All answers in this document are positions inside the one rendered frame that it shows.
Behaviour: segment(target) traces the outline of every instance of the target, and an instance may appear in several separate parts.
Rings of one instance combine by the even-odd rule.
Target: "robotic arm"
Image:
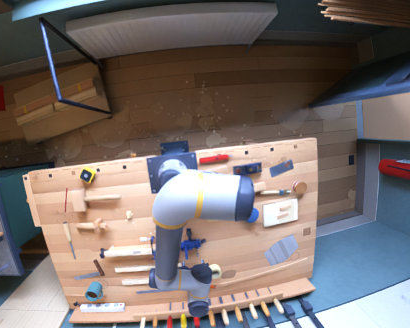
[[[168,160],[161,167],[158,175],[163,186],[153,204],[155,269],[149,285],[188,291],[190,314],[203,317],[209,308],[212,270],[206,263],[178,268],[183,227],[189,219],[246,221],[253,216],[255,220],[253,183],[244,176],[187,170],[178,160]]]

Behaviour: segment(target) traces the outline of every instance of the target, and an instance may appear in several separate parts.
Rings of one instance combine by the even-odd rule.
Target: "wooden table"
[[[227,163],[199,165],[200,170],[232,174],[235,165],[262,162],[263,172],[250,177],[254,182],[265,181],[268,190],[291,189],[295,180],[307,183],[304,195],[292,191],[287,196],[257,195],[254,206],[260,217],[254,224],[245,222],[224,222],[190,220],[186,228],[191,228],[194,238],[205,238],[207,242],[199,249],[200,257],[193,254],[186,261],[187,266],[200,263],[219,264],[223,272],[235,270],[230,279],[213,281],[216,289],[210,293],[211,308],[219,312],[221,308],[234,309],[248,306],[244,296],[250,295],[249,302],[259,304],[260,300],[271,301],[273,297],[285,299],[301,295],[315,288],[308,281],[313,270],[314,246],[316,239],[316,217],[318,199],[318,155],[314,138],[279,141],[264,144],[219,148],[197,152],[197,158],[217,154],[233,155]],[[292,159],[294,169],[271,177],[269,167]],[[178,318],[182,313],[188,315],[187,294],[182,291],[156,294],[137,294],[149,286],[123,286],[122,279],[147,277],[148,272],[115,273],[114,268],[131,265],[152,265],[151,256],[117,257],[101,259],[100,249],[113,246],[146,246],[140,237],[155,235],[152,221],[152,205],[155,195],[150,191],[146,158],[134,158],[88,165],[98,170],[95,180],[87,188],[87,195],[121,194],[115,202],[91,202],[88,210],[77,213],[73,210],[71,199],[66,199],[66,189],[85,188],[79,179],[84,167],[72,166],[30,172],[24,176],[28,202],[35,225],[41,226],[50,251],[56,272],[71,308],[73,303],[88,303],[84,294],[92,281],[104,286],[104,297],[99,301],[125,302],[126,312],[113,314],[82,314],[77,309],[70,322],[131,322],[139,321],[146,312],[166,319],[168,313]],[[298,198],[299,217],[297,221],[263,227],[262,206],[278,200]],[[133,212],[131,220],[126,219],[126,211]],[[101,233],[89,230],[79,231],[76,223],[92,222],[103,218],[109,229]],[[68,222],[76,259],[70,250],[62,223]],[[289,235],[294,235],[299,248],[285,262],[270,266],[264,256],[274,243]],[[93,260],[97,259],[106,275],[76,281],[73,277],[96,271]],[[185,260],[181,253],[180,261]],[[221,296],[224,304],[220,305]]]

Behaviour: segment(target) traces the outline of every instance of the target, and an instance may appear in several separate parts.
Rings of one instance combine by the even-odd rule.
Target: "blue cap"
[[[252,210],[251,216],[249,217],[249,219],[246,220],[246,222],[254,223],[255,221],[257,221],[259,215],[260,215],[260,212],[258,212],[258,210],[254,207],[254,209]]]

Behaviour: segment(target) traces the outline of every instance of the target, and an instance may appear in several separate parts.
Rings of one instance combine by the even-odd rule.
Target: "teal roll of tape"
[[[95,302],[103,297],[102,284],[93,281],[86,290],[85,297],[88,301]]]

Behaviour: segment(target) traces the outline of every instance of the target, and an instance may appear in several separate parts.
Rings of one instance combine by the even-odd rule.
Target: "hammer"
[[[94,230],[94,232],[100,232],[100,229],[106,229],[108,227],[108,224],[103,223],[102,218],[98,218],[94,222],[77,223],[76,227],[78,229]]]
[[[71,200],[73,202],[74,212],[85,212],[88,208],[86,202],[93,202],[99,200],[117,200],[120,195],[104,195],[104,196],[85,196],[85,189],[74,189],[70,191]]]

